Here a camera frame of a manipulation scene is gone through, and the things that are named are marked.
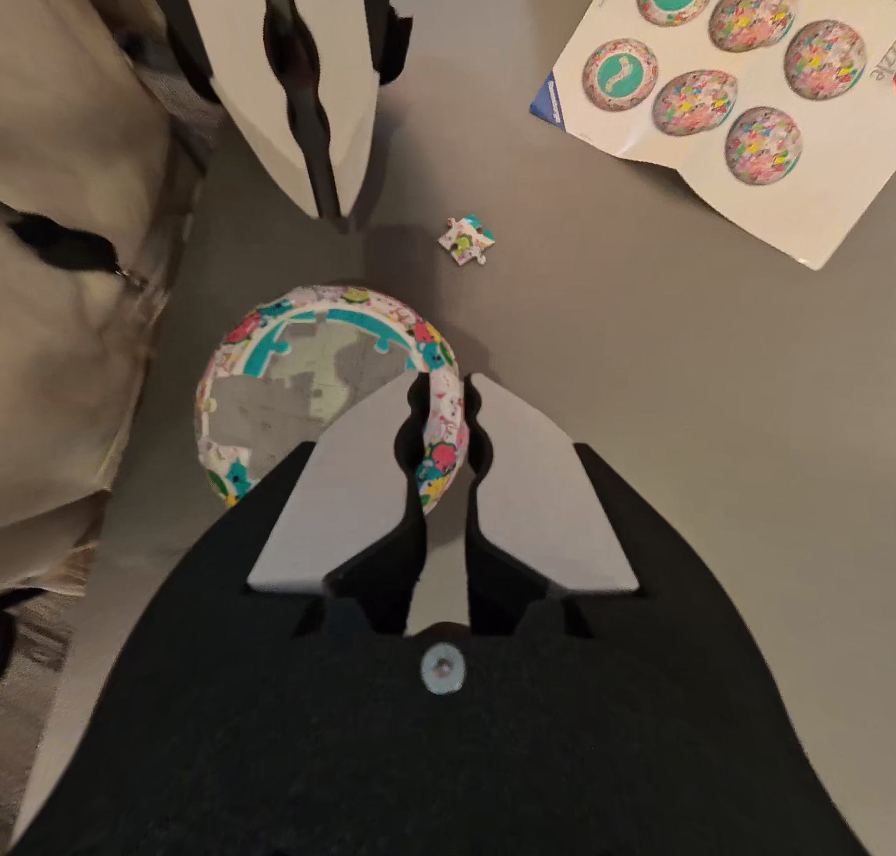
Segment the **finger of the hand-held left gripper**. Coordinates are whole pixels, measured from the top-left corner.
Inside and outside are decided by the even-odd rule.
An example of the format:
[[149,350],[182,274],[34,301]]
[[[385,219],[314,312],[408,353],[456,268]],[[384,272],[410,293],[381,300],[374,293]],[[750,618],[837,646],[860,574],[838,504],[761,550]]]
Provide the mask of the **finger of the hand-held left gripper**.
[[188,0],[210,83],[275,183],[330,219],[330,124],[316,28],[326,0]]
[[349,216],[367,174],[379,76],[364,0],[292,0],[290,130],[319,217]]

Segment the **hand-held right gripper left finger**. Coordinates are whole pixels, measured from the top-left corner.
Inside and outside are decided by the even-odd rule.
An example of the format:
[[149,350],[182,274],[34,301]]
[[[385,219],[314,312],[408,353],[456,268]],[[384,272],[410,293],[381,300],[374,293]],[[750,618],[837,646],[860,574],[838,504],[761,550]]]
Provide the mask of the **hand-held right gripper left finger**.
[[357,610],[375,634],[403,637],[427,556],[418,492],[430,377],[405,371],[366,397],[308,448],[294,478],[276,467],[247,498],[263,516],[246,577],[258,627],[281,637]]

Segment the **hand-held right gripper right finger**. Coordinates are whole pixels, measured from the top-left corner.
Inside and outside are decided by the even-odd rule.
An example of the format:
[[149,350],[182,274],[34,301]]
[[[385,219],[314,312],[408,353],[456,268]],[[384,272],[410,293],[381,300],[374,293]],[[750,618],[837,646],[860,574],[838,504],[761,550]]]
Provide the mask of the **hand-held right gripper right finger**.
[[532,604],[640,584],[570,436],[486,375],[465,380],[469,626],[510,636]]

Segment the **colourful puzzle ball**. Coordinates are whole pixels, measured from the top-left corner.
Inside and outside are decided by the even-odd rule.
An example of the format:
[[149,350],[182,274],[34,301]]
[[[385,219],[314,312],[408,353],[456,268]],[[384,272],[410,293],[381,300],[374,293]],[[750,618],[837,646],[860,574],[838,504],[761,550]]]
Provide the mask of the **colourful puzzle ball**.
[[228,507],[298,444],[315,442],[355,404],[405,371],[430,378],[417,480],[429,513],[469,444],[454,350],[409,305],[364,286],[294,288],[248,313],[222,340],[196,389],[198,459]]

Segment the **white multicolour puzzle piece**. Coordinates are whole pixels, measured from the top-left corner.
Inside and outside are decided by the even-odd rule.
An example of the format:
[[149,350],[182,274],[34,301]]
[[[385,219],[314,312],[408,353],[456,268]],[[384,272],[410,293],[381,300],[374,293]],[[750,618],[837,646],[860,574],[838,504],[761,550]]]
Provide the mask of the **white multicolour puzzle piece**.
[[438,244],[449,253],[459,267],[471,262],[478,266],[486,264],[486,251],[496,239],[487,226],[476,215],[447,220],[446,232],[438,238]]

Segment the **person's cream hoodie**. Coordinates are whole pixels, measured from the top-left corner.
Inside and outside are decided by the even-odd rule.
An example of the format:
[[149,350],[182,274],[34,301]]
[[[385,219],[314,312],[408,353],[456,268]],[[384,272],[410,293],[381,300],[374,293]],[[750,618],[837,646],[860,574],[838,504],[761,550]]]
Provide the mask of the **person's cream hoodie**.
[[218,112],[155,0],[1,0],[1,582],[73,593]]

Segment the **paper instruction sheet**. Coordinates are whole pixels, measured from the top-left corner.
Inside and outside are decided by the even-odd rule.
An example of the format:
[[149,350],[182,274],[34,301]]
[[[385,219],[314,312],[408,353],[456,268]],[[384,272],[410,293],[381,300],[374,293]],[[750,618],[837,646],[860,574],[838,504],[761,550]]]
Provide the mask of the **paper instruction sheet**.
[[532,100],[819,270],[894,175],[894,0],[592,0]]

